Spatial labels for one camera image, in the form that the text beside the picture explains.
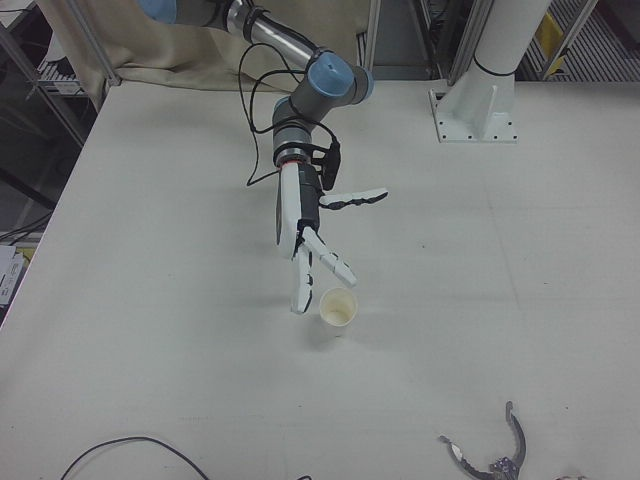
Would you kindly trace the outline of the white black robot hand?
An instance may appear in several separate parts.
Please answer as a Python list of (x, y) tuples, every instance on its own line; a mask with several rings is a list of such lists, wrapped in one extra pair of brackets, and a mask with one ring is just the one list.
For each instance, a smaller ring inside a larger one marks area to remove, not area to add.
[(312, 266), (315, 260), (344, 285), (353, 287), (357, 283), (351, 267), (330, 250), (320, 237), (320, 211), (371, 205), (387, 196), (388, 190), (385, 188), (329, 195), (322, 190), (319, 174), (312, 165), (290, 161), (282, 166), (276, 202), (276, 245), (279, 254), (293, 265), (291, 310), (294, 313), (306, 313), (311, 304)]

